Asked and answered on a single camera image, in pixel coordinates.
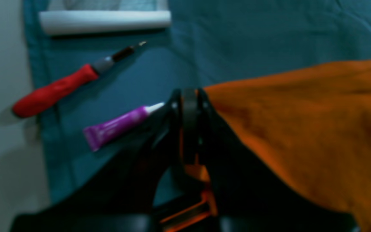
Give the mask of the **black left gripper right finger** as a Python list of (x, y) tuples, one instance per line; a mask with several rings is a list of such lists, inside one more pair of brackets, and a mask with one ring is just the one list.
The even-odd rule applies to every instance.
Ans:
[(199, 154), (228, 232), (353, 232), (349, 214), (324, 209), (284, 184), (249, 150), (198, 90)]

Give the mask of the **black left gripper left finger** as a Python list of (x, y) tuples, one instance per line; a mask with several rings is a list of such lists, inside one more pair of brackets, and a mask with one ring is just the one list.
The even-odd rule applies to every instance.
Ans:
[(163, 174), (179, 170), (181, 91), (126, 136), (119, 150), (84, 186), (58, 204), (15, 217), (11, 232), (162, 232), (160, 221), (196, 204), (187, 190), (156, 209)]

